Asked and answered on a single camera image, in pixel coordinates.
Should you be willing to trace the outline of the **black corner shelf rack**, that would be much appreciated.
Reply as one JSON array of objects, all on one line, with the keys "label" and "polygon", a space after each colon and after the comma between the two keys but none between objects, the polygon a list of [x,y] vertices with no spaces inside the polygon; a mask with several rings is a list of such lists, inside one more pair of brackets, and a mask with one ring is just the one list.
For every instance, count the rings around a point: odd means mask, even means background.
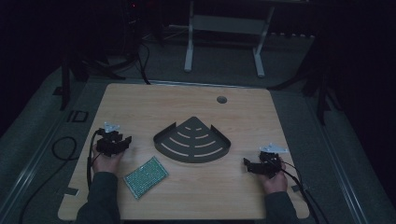
[{"label": "black corner shelf rack", "polygon": [[205,163],[228,154],[231,141],[215,126],[207,127],[197,117],[171,124],[153,137],[155,148],[180,162]]}]

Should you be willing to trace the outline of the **green circuit board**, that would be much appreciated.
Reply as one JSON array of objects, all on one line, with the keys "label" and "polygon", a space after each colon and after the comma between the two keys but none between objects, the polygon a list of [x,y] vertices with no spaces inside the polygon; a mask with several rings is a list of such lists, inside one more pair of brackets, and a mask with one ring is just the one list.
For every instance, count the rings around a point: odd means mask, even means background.
[{"label": "green circuit board", "polygon": [[168,177],[168,172],[156,157],[152,157],[143,165],[126,175],[123,180],[134,197],[139,200],[166,177]]}]

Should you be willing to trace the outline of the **black tripod stand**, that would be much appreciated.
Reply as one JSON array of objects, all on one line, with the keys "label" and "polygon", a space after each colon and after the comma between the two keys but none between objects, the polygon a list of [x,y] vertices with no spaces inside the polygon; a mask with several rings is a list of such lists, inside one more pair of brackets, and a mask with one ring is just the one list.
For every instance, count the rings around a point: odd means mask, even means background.
[{"label": "black tripod stand", "polygon": [[73,74],[77,81],[86,82],[89,78],[88,70],[91,68],[98,71],[101,75],[117,80],[124,80],[124,77],[116,75],[114,73],[114,68],[116,65],[104,66],[101,65],[96,60],[76,51],[69,50],[61,64],[61,85],[57,87],[54,91],[54,95],[59,95],[62,97],[62,102],[60,110],[66,109],[68,103],[71,99],[71,81],[70,74]]}]

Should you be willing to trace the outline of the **person's right hand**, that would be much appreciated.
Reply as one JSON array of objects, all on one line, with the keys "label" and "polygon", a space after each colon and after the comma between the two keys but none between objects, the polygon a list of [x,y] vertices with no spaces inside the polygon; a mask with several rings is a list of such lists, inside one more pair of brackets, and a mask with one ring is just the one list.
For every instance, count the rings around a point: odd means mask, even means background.
[{"label": "person's right hand", "polygon": [[284,162],[281,162],[281,170],[272,178],[265,175],[258,175],[258,178],[262,184],[262,188],[265,195],[272,193],[286,191],[288,188],[288,179],[285,177],[284,170],[286,166]]}]

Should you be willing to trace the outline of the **white metal desk frame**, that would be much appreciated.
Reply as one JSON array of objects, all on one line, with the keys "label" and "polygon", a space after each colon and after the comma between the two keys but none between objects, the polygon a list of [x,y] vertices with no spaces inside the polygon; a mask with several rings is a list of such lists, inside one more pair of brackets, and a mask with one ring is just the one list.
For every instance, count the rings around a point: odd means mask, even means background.
[{"label": "white metal desk frame", "polygon": [[269,6],[264,13],[264,19],[224,17],[200,14],[195,10],[195,1],[189,2],[188,44],[185,55],[184,71],[192,70],[194,54],[194,34],[220,35],[218,43],[231,45],[237,43],[237,37],[255,37],[257,44],[252,48],[252,58],[257,77],[264,77],[262,48],[268,35],[270,23],[275,13],[275,7]]}]

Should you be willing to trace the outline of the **dark equipment stand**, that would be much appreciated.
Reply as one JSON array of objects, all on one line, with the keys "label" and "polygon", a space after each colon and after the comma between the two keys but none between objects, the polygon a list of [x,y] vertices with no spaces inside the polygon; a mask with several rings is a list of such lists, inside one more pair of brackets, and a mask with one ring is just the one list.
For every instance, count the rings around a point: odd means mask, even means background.
[{"label": "dark equipment stand", "polygon": [[324,125],[324,112],[329,108],[326,97],[329,97],[333,104],[339,107],[331,97],[330,91],[330,79],[334,67],[337,65],[336,55],[336,45],[332,42],[331,37],[325,35],[323,31],[318,32],[296,74],[280,84],[268,87],[268,90],[280,91],[305,79],[302,94],[306,97],[312,97],[318,92],[316,116],[320,124]]}]

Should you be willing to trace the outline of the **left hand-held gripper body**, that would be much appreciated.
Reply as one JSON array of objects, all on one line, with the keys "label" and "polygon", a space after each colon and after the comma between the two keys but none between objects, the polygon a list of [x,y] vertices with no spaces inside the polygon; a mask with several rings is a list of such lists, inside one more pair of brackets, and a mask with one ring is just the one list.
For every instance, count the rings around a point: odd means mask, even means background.
[{"label": "left hand-held gripper body", "polygon": [[118,132],[119,125],[104,123],[104,127],[100,128],[97,133],[101,136],[96,143],[96,150],[99,153],[111,157],[112,155],[119,154],[127,148],[122,148],[120,143],[124,140],[123,135]]}]

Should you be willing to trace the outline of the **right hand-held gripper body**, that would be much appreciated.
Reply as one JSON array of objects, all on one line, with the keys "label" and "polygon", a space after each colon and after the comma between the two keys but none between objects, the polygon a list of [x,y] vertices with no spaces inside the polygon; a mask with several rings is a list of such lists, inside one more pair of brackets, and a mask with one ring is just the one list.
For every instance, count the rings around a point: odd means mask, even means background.
[{"label": "right hand-held gripper body", "polygon": [[253,162],[247,167],[250,173],[265,175],[269,178],[274,177],[281,170],[281,160],[279,155],[288,153],[289,150],[270,143],[268,146],[259,147],[259,162]]}]

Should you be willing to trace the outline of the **person's left hand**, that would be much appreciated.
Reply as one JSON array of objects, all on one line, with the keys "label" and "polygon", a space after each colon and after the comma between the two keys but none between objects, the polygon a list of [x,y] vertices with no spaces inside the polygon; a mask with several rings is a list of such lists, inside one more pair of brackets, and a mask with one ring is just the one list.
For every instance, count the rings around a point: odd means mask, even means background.
[{"label": "person's left hand", "polygon": [[95,174],[106,172],[115,175],[118,172],[120,160],[123,157],[123,152],[108,157],[102,153],[99,153],[96,150],[96,146],[93,146],[92,153],[92,170]]}]

